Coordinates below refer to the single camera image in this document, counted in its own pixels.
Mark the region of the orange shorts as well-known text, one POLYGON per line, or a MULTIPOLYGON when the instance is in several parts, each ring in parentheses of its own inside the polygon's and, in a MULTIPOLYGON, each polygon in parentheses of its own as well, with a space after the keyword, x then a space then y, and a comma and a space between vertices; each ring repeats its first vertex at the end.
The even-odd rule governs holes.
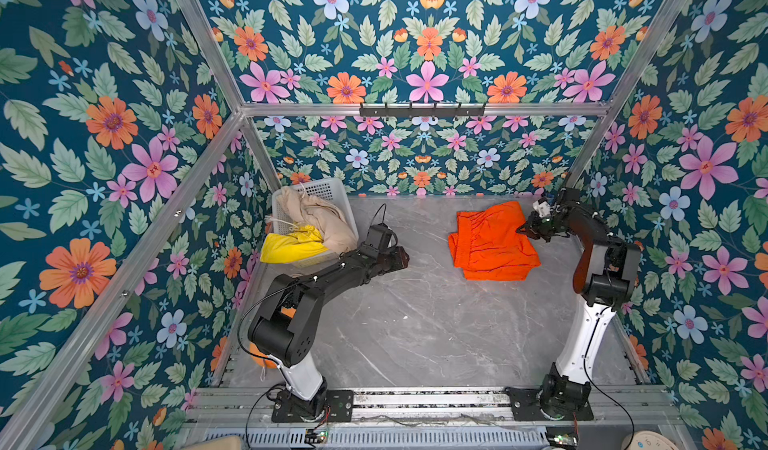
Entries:
POLYGON ((482 211, 460 211, 448 237, 453 265, 474 281, 523 281, 541 265, 529 238, 517 232, 526 219, 516 201, 482 211))

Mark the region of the beige shorts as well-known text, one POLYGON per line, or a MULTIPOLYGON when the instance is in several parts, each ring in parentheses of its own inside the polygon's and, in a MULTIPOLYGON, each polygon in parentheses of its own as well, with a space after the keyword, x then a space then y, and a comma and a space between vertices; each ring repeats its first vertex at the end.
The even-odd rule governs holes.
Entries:
POLYGON ((341 254, 357 247, 358 237, 346 214, 331 201, 306 190, 284 187, 278 192, 276 203, 291 223, 318 229, 329 251, 341 254))

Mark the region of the yellow shorts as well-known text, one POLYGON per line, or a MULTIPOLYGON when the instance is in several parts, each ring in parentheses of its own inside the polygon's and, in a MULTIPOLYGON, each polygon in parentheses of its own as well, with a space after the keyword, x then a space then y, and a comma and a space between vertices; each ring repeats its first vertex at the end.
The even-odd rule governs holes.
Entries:
POLYGON ((266 236, 260 260, 268 264, 288 264, 315 257, 328 248, 322 233, 312 225, 301 226, 288 234, 266 236))

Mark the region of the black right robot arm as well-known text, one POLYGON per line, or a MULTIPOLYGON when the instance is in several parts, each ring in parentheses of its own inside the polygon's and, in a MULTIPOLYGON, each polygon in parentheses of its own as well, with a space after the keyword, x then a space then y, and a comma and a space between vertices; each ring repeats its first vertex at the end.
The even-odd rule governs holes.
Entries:
POLYGON ((575 318, 539 393, 543 406, 580 409, 588 403, 591 372, 608 324, 634 292, 641 250, 614 234, 598 212, 580 200, 580 191, 570 187, 552 201, 536 200, 517 232, 546 242, 574 236, 581 244, 572 280, 575 318))

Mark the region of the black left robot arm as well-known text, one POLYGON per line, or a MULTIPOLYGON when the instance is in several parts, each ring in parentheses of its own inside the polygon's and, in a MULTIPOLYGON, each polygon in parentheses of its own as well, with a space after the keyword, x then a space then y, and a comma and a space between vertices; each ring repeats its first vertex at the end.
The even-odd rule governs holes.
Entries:
POLYGON ((275 277, 256 304, 247 338, 276 364, 290 395, 316 413, 326 400, 327 381, 315 366, 311 349, 324 306, 344 292, 376 277, 403 270, 409 255, 385 223, 368 229, 356 250, 313 274, 275 277))

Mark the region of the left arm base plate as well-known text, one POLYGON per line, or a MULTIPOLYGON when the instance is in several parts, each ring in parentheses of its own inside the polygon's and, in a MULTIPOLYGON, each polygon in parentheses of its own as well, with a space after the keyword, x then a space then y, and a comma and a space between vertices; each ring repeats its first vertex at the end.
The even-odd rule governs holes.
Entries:
POLYGON ((274 402, 273 423, 350 422, 355 393, 352 390, 321 390, 313 399, 302 400, 281 390, 274 402))

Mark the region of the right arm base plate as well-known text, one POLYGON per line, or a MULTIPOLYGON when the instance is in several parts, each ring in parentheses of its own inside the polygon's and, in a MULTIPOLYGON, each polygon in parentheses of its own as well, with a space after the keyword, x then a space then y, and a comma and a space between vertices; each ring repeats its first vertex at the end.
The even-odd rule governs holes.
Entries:
POLYGON ((543 388, 505 387, 515 421, 578 421, 595 419, 588 402, 591 388, 588 385, 569 386, 565 390, 543 388))

